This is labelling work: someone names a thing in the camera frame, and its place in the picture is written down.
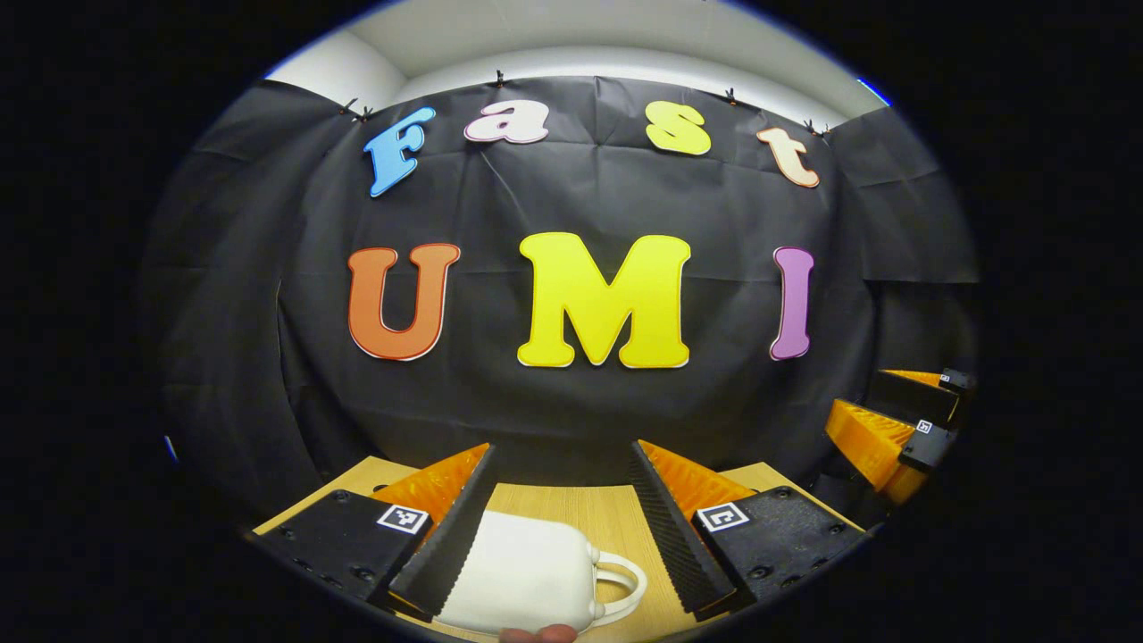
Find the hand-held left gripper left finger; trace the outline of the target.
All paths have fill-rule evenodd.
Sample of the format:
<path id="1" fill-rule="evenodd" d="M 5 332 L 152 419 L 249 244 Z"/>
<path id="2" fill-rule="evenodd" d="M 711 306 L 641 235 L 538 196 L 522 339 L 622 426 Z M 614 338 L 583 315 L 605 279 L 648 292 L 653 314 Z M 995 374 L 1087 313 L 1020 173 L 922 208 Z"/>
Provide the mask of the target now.
<path id="1" fill-rule="evenodd" d="M 472 548 L 496 469 L 496 447 L 471 447 L 371 495 L 331 489 L 248 541 L 352 603 L 432 622 Z"/>

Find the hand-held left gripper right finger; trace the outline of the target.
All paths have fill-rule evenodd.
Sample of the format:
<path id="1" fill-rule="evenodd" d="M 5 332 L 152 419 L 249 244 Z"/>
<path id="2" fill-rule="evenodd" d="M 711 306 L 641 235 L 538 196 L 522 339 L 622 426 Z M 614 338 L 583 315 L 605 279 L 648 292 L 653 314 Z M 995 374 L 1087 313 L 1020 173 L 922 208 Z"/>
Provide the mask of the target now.
<path id="1" fill-rule="evenodd" d="M 700 622 L 772 605 L 871 536 L 788 484 L 740 485 L 636 440 L 629 480 L 684 611 Z"/>

